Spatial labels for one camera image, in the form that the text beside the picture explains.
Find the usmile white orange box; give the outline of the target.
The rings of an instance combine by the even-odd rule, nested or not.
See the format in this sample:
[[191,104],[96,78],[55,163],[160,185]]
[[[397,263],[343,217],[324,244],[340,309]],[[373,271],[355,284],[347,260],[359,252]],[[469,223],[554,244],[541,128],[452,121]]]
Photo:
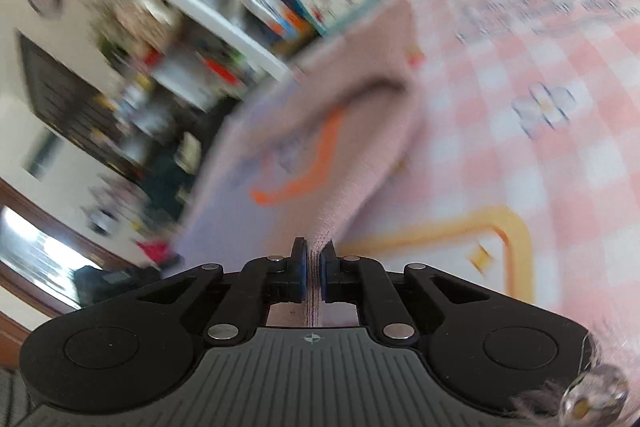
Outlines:
[[283,40],[301,37],[312,26],[282,0],[242,0],[245,9]]

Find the pink checkered tablecloth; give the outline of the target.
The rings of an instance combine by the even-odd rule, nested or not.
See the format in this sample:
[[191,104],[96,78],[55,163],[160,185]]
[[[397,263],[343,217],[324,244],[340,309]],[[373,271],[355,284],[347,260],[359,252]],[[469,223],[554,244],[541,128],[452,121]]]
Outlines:
[[425,424],[639,421],[639,0],[408,0],[407,150],[337,256],[419,331]]

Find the purple and pink sweater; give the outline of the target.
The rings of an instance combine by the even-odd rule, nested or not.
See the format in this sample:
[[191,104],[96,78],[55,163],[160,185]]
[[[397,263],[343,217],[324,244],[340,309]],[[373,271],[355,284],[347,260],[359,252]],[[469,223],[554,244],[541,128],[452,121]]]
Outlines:
[[188,268],[229,271],[308,245],[308,293],[273,325],[326,323],[319,257],[393,172],[421,114],[422,62],[408,0],[386,0],[314,46],[291,74],[224,121],[172,244]]

